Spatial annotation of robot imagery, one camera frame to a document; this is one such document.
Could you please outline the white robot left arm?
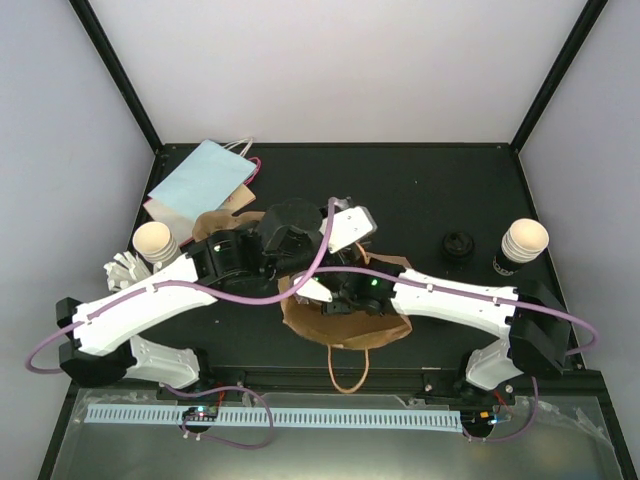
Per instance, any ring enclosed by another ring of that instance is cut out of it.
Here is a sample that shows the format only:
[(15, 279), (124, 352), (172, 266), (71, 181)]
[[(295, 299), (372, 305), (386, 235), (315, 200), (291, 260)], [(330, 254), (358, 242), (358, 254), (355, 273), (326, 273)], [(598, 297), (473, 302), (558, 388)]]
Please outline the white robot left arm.
[(330, 301), (317, 278), (321, 267), (355, 259), (357, 243), (376, 229), (367, 208), (335, 198), (324, 208), (292, 199), (265, 212), (207, 212), (187, 249), (153, 275), (100, 300), (57, 303), (66, 337), (59, 368), (83, 387), (133, 378), (205, 398), (215, 376), (204, 354), (148, 341), (143, 332), (220, 300), (257, 307), (297, 296)]

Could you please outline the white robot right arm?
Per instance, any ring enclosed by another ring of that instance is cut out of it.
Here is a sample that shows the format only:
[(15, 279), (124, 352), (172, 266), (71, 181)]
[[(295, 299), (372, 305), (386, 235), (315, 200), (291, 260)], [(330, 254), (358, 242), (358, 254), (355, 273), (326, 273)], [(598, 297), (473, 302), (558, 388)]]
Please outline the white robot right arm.
[(469, 354), (454, 379), (457, 396), (476, 403), (507, 381), (528, 375), (558, 380), (565, 369), (571, 327), (553, 295), (516, 287), (490, 287), (439, 279), (382, 263), (373, 269), (320, 267), (319, 282), (334, 300), (373, 315), (430, 317), (494, 337)]

